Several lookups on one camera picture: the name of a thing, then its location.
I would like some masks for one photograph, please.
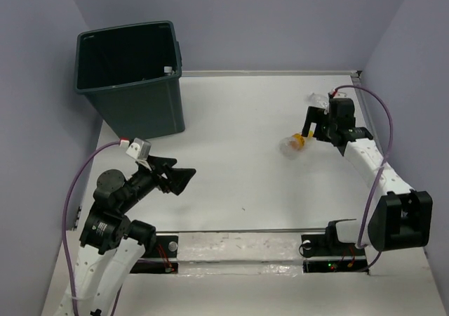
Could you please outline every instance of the white table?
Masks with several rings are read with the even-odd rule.
[[[360,216],[368,189],[337,149],[312,142],[293,162],[276,151],[281,138],[301,130],[308,93],[350,83],[349,76],[319,75],[183,78],[187,129],[153,139],[152,153],[198,172],[179,197],[155,191],[128,216],[165,231],[322,228]],[[347,93],[363,126],[355,93]],[[116,136],[103,125],[98,145],[112,140]],[[97,177],[113,168],[127,175],[135,170],[119,148],[95,159],[80,226]],[[73,253],[80,232],[69,234]],[[286,233],[286,252],[279,254],[291,260],[298,255],[289,253],[289,237],[291,248],[297,246],[299,239]],[[373,258],[375,252],[367,254]],[[240,259],[250,256],[236,252]],[[270,271],[263,264],[195,269],[185,263],[179,275],[129,275],[116,315],[445,315],[421,249],[386,252],[371,276],[302,274],[298,266]],[[53,314],[67,280],[60,252],[43,315]]]

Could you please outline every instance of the white tabletop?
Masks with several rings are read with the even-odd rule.
[[[276,151],[279,139],[301,130],[308,93],[350,83],[348,76],[183,78],[187,129],[153,139],[152,152],[176,157],[179,166],[195,167],[198,173],[179,197],[154,191],[130,211],[130,218],[159,230],[259,230],[324,227],[329,220],[360,216],[368,190],[335,148],[315,142],[294,162]],[[363,125],[355,94],[348,94],[356,103],[358,125]],[[99,145],[115,139],[104,125]],[[80,226],[92,204],[96,178],[112,168],[128,175],[135,170],[119,148],[95,159]],[[68,234],[76,258],[81,228]],[[196,237],[185,233],[180,246],[186,239],[192,243]],[[280,250],[273,258],[297,257],[288,245],[296,249],[299,240],[290,233],[276,234],[270,241],[288,251]],[[262,247],[248,254],[240,251],[239,258],[266,255]],[[375,250],[368,247],[367,255],[372,260]],[[181,263],[178,275],[129,275],[116,316],[445,315],[422,249],[382,254],[370,276],[302,274],[300,266],[279,274],[254,270],[253,262],[251,270],[231,265],[212,275],[216,271],[207,264],[197,271],[194,265]],[[54,313],[67,283],[61,251],[43,316]]]
[[[196,175],[179,196],[153,191],[128,216],[160,231],[260,230],[325,227],[356,218],[366,184],[335,147],[311,142],[295,161],[277,150],[302,130],[310,93],[350,84],[349,76],[189,77],[180,81],[186,130],[151,139],[152,154],[174,157]],[[364,126],[353,90],[357,125]],[[103,124],[98,145],[117,140]],[[137,168],[118,147],[92,166],[81,224],[93,203],[97,177],[107,169],[130,176]]]

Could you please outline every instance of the trash bin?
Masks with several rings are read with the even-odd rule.
[[[120,138],[184,131],[182,59],[170,21],[78,36],[75,91],[87,97]]]

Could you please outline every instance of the dark green bin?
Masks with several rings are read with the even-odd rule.
[[[166,136],[185,130],[181,66],[170,21],[85,32],[76,47],[75,91],[120,138]]]

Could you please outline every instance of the wall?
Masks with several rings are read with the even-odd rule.
[[[448,123],[449,0],[405,0],[371,56],[363,83],[378,92],[394,116],[391,163],[417,190],[434,199],[427,251],[449,310]],[[388,127],[380,107],[371,110],[381,142]]]
[[[87,26],[73,0],[0,0],[0,25],[0,315],[33,316],[60,248],[65,193],[95,140],[97,117],[72,91]]]
[[[357,70],[402,0],[75,0],[92,29],[168,19],[185,70]]]

